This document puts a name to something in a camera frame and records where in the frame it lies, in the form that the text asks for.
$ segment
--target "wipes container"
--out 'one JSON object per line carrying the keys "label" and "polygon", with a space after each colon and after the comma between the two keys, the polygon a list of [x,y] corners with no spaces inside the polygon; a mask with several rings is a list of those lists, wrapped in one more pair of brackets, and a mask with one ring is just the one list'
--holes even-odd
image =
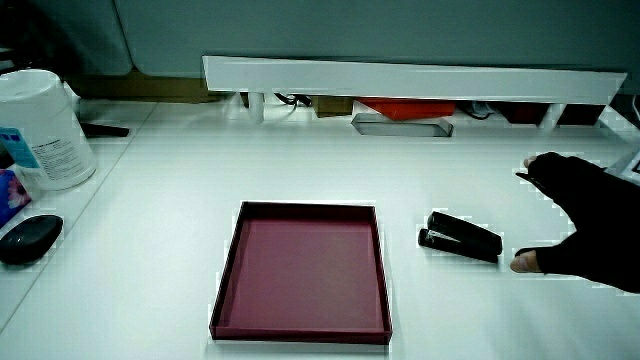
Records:
{"label": "wipes container", "polygon": [[0,76],[0,140],[16,170],[42,190],[70,188],[96,170],[71,99],[46,70]]}

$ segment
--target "black glove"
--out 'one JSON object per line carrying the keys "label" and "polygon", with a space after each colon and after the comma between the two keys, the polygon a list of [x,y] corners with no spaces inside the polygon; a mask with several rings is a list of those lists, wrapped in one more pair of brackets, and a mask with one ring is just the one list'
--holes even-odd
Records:
{"label": "black glove", "polygon": [[607,174],[577,157],[556,153],[538,156],[529,173],[516,173],[551,198],[571,218],[576,232],[551,247],[536,250],[540,270],[547,274],[577,275],[640,293],[638,256],[640,187]]}

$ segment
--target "computer mouse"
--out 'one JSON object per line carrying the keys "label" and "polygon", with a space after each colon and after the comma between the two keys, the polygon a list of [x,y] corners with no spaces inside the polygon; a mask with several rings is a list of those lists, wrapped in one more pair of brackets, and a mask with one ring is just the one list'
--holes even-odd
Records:
{"label": "computer mouse", "polygon": [[62,218],[56,215],[30,217],[0,239],[0,261],[20,265],[40,259],[62,232]]}

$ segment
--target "pink box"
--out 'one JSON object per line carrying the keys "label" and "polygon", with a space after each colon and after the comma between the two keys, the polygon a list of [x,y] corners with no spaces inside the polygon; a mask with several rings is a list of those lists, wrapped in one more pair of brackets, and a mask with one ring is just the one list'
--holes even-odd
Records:
{"label": "pink box", "polygon": [[388,344],[374,208],[244,202],[209,328],[216,340]]}

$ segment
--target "stapler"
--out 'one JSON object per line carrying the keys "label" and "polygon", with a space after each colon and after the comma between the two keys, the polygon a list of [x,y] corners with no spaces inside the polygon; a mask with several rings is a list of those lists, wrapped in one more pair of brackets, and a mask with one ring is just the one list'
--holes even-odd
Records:
{"label": "stapler", "polygon": [[489,230],[434,211],[421,229],[418,244],[478,260],[498,263],[502,238]]}

